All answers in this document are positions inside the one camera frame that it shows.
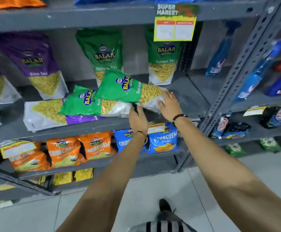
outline tiled floor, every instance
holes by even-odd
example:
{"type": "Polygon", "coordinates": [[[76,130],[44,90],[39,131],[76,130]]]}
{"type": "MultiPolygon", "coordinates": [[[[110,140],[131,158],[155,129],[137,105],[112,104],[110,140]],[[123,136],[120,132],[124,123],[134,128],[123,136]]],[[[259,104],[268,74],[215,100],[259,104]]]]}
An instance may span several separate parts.
{"type": "MultiPolygon", "coordinates": [[[[246,156],[240,160],[281,197],[281,153],[246,156]]],[[[0,231],[52,232],[82,193],[66,193],[0,209],[0,231]]],[[[217,205],[195,167],[182,173],[130,180],[112,232],[123,232],[135,224],[154,220],[160,198],[166,198],[176,208],[176,214],[199,232],[239,231],[217,205]]]]}

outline thin bracelet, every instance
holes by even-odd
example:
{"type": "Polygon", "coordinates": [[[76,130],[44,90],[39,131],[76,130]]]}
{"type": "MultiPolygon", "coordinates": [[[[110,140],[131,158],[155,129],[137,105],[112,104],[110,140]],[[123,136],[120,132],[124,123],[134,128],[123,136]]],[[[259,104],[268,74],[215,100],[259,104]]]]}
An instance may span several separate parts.
{"type": "Polygon", "coordinates": [[[142,131],[137,131],[137,132],[140,132],[145,138],[147,137],[147,135],[144,134],[142,131]]]}
{"type": "Polygon", "coordinates": [[[172,124],[173,124],[173,126],[174,126],[175,128],[177,128],[176,125],[175,125],[175,120],[176,120],[178,117],[188,117],[188,116],[187,116],[186,114],[179,114],[179,115],[175,116],[175,117],[173,118],[173,122],[172,122],[172,124]]]}

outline orange packaging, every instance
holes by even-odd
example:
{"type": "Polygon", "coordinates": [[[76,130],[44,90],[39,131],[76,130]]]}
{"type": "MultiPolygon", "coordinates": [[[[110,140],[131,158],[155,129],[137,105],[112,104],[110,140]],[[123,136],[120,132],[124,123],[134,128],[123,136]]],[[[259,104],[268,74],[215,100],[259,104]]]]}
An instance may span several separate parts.
{"type": "Polygon", "coordinates": [[[84,144],[87,160],[102,159],[116,155],[116,150],[111,146],[113,134],[113,132],[108,131],[78,136],[78,139],[84,144]]]}
{"type": "Polygon", "coordinates": [[[42,0],[0,0],[0,9],[47,6],[42,0]]]}
{"type": "Polygon", "coordinates": [[[51,167],[80,165],[86,162],[79,150],[81,143],[75,137],[48,139],[47,147],[51,157],[51,167]]]}
{"type": "Polygon", "coordinates": [[[36,149],[10,157],[11,165],[16,172],[26,172],[49,169],[46,154],[40,151],[41,143],[34,142],[36,149]]]}

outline person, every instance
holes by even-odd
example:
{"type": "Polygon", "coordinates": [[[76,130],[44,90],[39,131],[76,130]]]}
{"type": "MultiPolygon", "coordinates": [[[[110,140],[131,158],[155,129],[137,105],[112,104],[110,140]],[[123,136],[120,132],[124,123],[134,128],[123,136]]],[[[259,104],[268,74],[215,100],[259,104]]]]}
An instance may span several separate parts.
{"type": "MultiPolygon", "coordinates": [[[[179,102],[169,91],[158,101],[168,120],[182,114],[179,102]]],[[[131,109],[129,121],[133,138],[112,163],[90,184],[56,232],[110,232],[127,183],[133,173],[148,131],[141,106],[131,109]]],[[[243,232],[281,231],[281,198],[236,158],[204,136],[187,117],[174,121],[221,209],[243,232]]],[[[147,222],[130,231],[195,231],[160,200],[157,222],[147,222]]]]}

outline shoe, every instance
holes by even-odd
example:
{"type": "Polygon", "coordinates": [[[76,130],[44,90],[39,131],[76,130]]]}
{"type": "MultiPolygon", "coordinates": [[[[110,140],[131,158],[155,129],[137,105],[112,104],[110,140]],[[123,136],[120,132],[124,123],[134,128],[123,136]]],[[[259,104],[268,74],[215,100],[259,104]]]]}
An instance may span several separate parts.
{"type": "Polygon", "coordinates": [[[172,211],[169,203],[165,200],[165,199],[160,199],[159,200],[159,208],[160,208],[160,211],[172,211]]]}

